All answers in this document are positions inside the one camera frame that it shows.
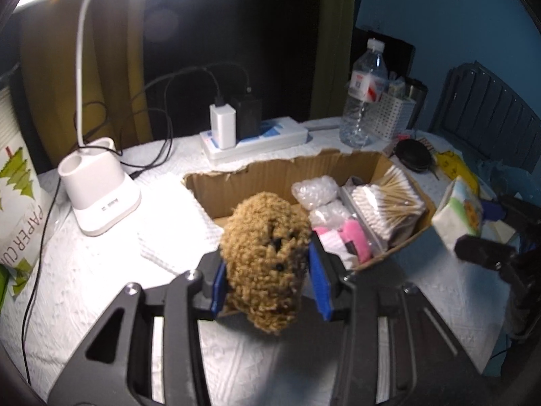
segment yellow curtain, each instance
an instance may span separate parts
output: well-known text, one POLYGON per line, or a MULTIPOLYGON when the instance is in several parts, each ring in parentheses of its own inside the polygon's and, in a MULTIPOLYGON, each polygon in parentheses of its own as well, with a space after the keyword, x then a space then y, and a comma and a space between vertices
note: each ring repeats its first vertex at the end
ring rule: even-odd
MULTIPOLYGON (((32 118, 53 165, 76 142, 75 38, 82 0, 49 0, 27 8, 21 19, 21 70, 32 118)), ((110 123, 92 138, 110 136, 118 147, 123 119, 146 108, 143 88, 144 0, 93 0, 85 25, 83 102, 101 101, 110 123)), ((83 133, 105 117, 99 105, 83 111, 83 133)), ((126 121, 124 148, 152 140, 147 113, 126 121)))
POLYGON ((350 71, 355 0, 320 0, 310 119, 340 116, 350 71))

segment table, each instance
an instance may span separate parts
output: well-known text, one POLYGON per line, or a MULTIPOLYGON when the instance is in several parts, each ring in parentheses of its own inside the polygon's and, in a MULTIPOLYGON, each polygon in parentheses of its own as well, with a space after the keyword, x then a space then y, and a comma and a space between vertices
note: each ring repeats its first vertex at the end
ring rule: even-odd
MULTIPOLYGON (((218 170, 235 171, 252 160, 315 155, 323 148, 351 151, 340 143, 337 129, 313 131, 311 136, 305 145, 220 165, 218 170)), ((97 238, 85 237, 70 212, 49 242, 26 340, 32 385, 44 399, 79 341, 127 282, 143 287, 169 283, 176 274, 195 267, 202 253, 216 248, 220 229, 208 229, 212 222, 196 204, 190 207, 193 215, 186 217, 186 200, 193 196, 180 186, 186 173, 216 170, 202 154, 198 139, 175 139, 171 159, 136 180, 142 204, 113 229, 97 238), (188 240, 196 240, 196 245, 188 240)), ((385 145, 375 142, 367 150, 385 145)), ((161 142, 152 142, 128 149, 124 160, 145 164, 160 146, 161 142)), ((448 180, 411 175, 438 204, 448 180)), ((56 172, 40 176, 49 192, 56 181, 56 172)), ((66 199, 61 192, 64 211, 69 208, 66 199)), ((496 273, 456 260, 431 229, 377 271, 382 280, 403 271, 416 283, 482 371, 501 330, 509 292, 496 273)), ((34 278, 32 274, 16 300, 6 298, 0 313, 0 340, 21 372, 20 328, 34 278)), ((304 304, 299 321, 279 337, 254 329, 242 315, 201 322, 199 329, 213 405, 328 404, 341 327, 324 323, 311 301, 304 304)), ((158 325, 152 361, 157 400, 162 400, 160 334, 158 325)))

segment stuffed toy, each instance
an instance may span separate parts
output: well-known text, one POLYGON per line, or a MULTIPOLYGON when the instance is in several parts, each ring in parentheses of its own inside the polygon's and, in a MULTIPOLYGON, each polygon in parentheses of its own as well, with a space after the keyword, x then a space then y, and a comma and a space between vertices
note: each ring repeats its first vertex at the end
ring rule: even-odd
POLYGON ((242 311, 268 333, 287 327, 300 308, 310 233, 305 211, 276 194, 259 193, 239 204, 220 241, 226 308, 242 311))

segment black power adapter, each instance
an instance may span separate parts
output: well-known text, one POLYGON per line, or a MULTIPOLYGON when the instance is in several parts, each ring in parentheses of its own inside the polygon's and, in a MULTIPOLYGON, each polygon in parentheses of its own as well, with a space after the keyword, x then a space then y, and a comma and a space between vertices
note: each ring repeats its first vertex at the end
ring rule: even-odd
POLYGON ((237 142, 259 136, 262 118, 261 100, 251 94, 243 94, 232 97, 230 104, 236 111, 237 142))

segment black round object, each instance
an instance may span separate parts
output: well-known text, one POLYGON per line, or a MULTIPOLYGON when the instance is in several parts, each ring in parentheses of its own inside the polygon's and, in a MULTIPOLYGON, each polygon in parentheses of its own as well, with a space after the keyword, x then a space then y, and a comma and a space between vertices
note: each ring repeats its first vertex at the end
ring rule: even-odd
POLYGON ((428 148, 415 139, 401 140, 394 153, 404 166, 416 173, 423 173, 432 166, 432 155, 428 148))

